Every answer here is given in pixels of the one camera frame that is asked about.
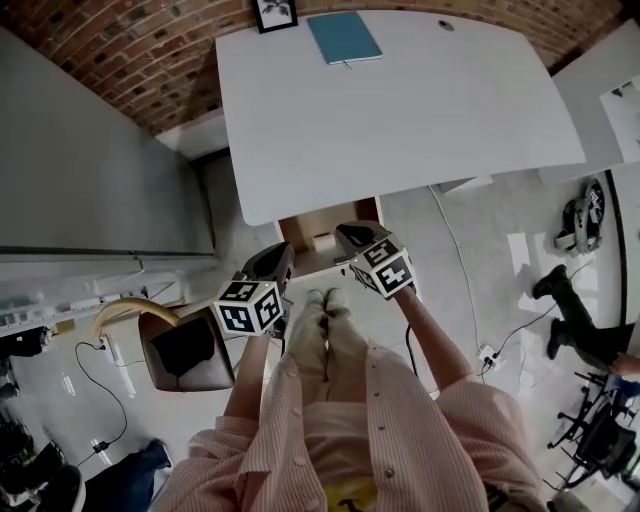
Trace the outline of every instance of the office chair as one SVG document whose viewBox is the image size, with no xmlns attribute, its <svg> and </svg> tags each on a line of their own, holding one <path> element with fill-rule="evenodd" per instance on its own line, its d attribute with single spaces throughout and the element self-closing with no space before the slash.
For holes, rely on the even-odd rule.
<svg viewBox="0 0 640 512">
<path fill-rule="evenodd" d="M 636 451 L 636 433 L 618 425 L 612 412 L 607 403 L 596 413 L 575 453 L 576 461 L 597 467 L 605 479 L 624 471 Z"/>
<path fill-rule="evenodd" d="M 581 422 L 578 428 L 583 430 L 583 434 L 575 454 L 571 455 L 563 449 L 574 462 L 573 469 L 567 477 L 556 472 L 563 480 L 560 488 L 545 480 L 547 485 L 558 491 L 573 489 L 598 471 L 608 479 L 625 470 L 636 451 L 636 434 L 618 425 L 612 413 L 613 406 L 606 403 L 596 412 L 590 423 Z M 571 480 L 580 468 L 583 469 L 582 475 Z"/>
<path fill-rule="evenodd" d="M 588 423 L 585 421 L 586 417 L 589 415 L 589 413 L 591 412 L 591 409 L 593 408 L 593 406 L 600 400 L 600 398 L 602 398 L 602 396 L 604 395 L 604 387 L 605 387 L 605 382 L 606 381 L 596 381 L 596 380 L 592 380 L 589 378 L 584 377 L 583 375 L 580 375 L 578 373 L 576 373 L 576 375 L 578 375 L 581 378 L 584 378 L 585 380 L 588 380 L 589 382 L 596 384 L 598 386 L 597 388 L 597 392 L 596 392 L 596 396 L 594 399 L 590 400 L 590 388 L 587 386 L 583 386 L 580 391 L 584 394 L 584 397 L 582 398 L 582 404 L 580 405 L 580 410 L 578 411 L 578 415 L 574 418 L 572 416 L 568 416 L 567 414 L 563 413 L 563 412 L 559 412 L 558 413 L 558 419 L 567 419 L 571 422 L 571 426 L 569 427 L 569 429 L 562 434 L 562 436 L 560 436 L 560 438 L 555 442 L 550 442 L 547 444 L 547 448 L 549 450 L 556 448 L 557 446 L 559 446 L 561 443 L 563 443 L 564 441 L 573 441 L 576 437 L 576 435 L 578 434 L 578 431 L 580 429 L 584 430 L 585 428 L 587 428 Z"/>
</svg>

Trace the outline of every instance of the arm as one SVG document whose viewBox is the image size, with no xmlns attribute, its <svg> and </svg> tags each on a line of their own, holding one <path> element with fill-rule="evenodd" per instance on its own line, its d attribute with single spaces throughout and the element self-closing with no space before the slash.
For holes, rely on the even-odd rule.
<svg viewBox="0 0 640 512">
<path fill-rule="evenodd" d="M 269 338 L 268 334 L 249 336 L 240 359 L 238 377 L 224 411 L 225 416 L 258 421 Z"/>
<path fill-rule="evenodd" d="M 540 481 L 527 451 L 518 403 L 502 391 L 467 378 L 473 371 L 466 358 L 410 287 L 405 286 L 394 298 L 438 385 L 436 403 L 482 481 L 511 500 L 532 503 L 526 510 L 544 510 L 537 498 Z"/>
<path fill-rule="evenodd" d="M 440 392 L 473 374 L 462 352 L 440 329 L 409 286 L 396 293 L 394 299 L 420 344 Z"/>
<path fill-rule="evenodd" d="M 249 337 L 224 416 L 215 430 L 193 437 L 189 457 L 171 473 L 155 511 L 238 510 L 236 476 L 258 431 L 268 348 L 268 335 Z"/>
</svg>

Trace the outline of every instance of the power outlet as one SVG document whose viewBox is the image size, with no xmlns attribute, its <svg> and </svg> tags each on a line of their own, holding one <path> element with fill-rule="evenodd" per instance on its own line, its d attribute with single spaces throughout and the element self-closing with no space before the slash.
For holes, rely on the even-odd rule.
<svg viewBox="0 0 640 512">
<path fill-rule="evenodd" d="M 484 366 L 483 371 L 486 372 L 498 371 L 502 368 L 505 362 L 504 357 L 502 355 L 498 355 L 498 353 L 489 345 L 484 345 L 482 347 L 480 354 L 478 354 L 478 359 L 480 359 Z"/>
</svg>

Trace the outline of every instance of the black boot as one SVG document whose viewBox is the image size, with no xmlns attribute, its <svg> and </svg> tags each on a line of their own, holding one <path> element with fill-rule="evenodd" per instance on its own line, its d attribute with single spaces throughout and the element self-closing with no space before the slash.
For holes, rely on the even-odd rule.
<svg viewBox="0 0 640 512">
<path fill-rule="evenodd" d="M 567 277 L 567 267 L 566 265 L 558 265 L 554 268 L 549 274 L 540 281 L 538 281 L 533 287 L 533 291 L 531 294 L 533 298 L 538 300 L 540 297 L 544 297 L 545 295 L 551 295 L 551 290 L 553 287 L 561 281 L 565 281 L 569 279 Z"/>
<path fill-rule="evenodd" d="M 564 332 L 564 322 L 554 318 L 551 321 L 551 337 L 549 338 L 549 343 L 547 343 L 547 357 L 551 361 L 556 358 L 558 350 L 560 350 L 560 347 L 564 345 L 564 343 L 562 343 Z"/>
</svg>

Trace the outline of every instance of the striped sleeve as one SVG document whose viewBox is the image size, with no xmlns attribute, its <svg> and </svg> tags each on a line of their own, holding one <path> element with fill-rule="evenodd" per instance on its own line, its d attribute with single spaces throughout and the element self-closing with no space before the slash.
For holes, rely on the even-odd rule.
<svg viewBox="0 0 640 512">
<path fill-rule="evenodd" d="M 258 423 L 220 417 L 215 430 L 203 430 L 189 443 L 189 457 L 172 471 L 154 512 L 237 510 L 238 469 L 258 431 Z"/>
<path fill-rule="evenodd" d="M 436 403 L 485 484 L 540 505 L 540 477 L 527 451 L 522 412 L 508 394 L 461 380 Z"/>
</svg>

